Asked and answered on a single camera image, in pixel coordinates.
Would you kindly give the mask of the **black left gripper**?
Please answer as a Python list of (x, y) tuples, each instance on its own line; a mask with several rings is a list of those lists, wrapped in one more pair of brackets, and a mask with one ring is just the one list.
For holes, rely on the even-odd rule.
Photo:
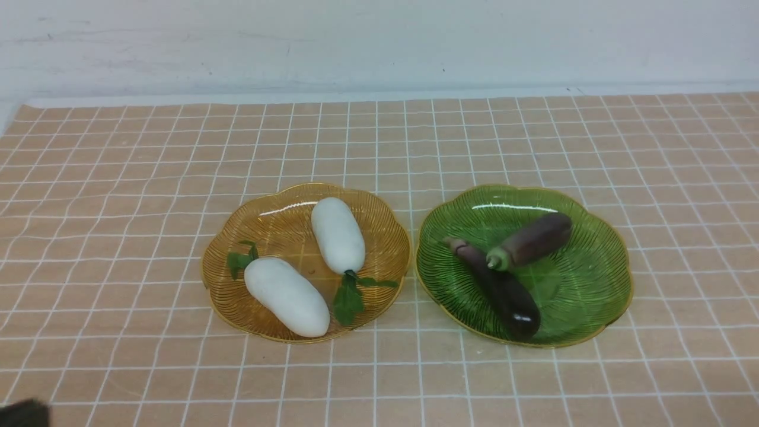
[(51, 411), (47, 403), (37, 399), (25, 399), (1, 408), (1, 427), (48, 427)]

